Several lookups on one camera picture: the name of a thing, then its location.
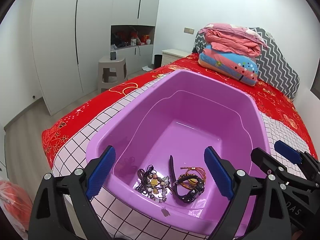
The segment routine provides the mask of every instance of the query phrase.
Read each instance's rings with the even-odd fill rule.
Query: red bedspread
[[[61,118],[52,128],[43,131],[42,145],[50,167],[52,168],[53,160],[60,148],[100,112],[133,90],[158,78],[159,75],[177,69],[187,69],[203,74],[248,93],[261,112],[295,131],[308,144],[311,155],[317,158],[307,128],[291,100],[284,94],[263,81],[258,81],[255,86],[251,87],[215,71],[205,69],[198,64],[198,54],[192,54],[105,91]]]

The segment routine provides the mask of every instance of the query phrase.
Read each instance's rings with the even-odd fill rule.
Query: light switch panel
[[[194,29],[184,28],[184,33],[190,33],[193,34],[195,32]]]

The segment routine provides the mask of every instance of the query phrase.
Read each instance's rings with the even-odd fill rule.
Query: black trash can
[[[155,55],[155,69],[161,67],[162,55]]]

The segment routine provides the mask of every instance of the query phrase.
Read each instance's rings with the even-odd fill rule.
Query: clear plastic bag
[[[0,207],[18,234],[27,240],[32,210],[27,192],[16,184],[0,180]]]

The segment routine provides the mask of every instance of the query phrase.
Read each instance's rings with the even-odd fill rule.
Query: beige stool
[[[110,72],[110,68],[115,68],[116,72]],[[116,82],[109,82],[109,77],[117,77]],[[98,92],[101,89],[109,89],[128,80],[127,67],[125,65],[125,58],[119,57],[111,60],[110,56],[104,56],[99,60],[98,64]]]

